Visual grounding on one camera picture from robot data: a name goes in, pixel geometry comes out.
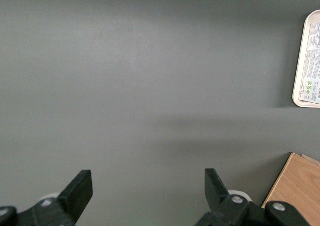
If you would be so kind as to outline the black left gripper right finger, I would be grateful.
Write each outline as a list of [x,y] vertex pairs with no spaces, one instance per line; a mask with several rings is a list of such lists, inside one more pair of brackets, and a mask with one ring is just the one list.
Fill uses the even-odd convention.
[[309,225],[291,204],[270,201],[265,208],[230,194],[215,169],[205,170],[205,196],[210,207],[196,225]]

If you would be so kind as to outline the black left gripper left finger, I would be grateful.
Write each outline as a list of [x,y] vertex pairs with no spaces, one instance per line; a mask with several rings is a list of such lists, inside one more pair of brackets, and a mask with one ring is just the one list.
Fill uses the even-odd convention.
[[92,172],[82,170],[57,197],[46,197],[18,213],[14,206],[0,208],[1,225],[76,225],[93,196]]

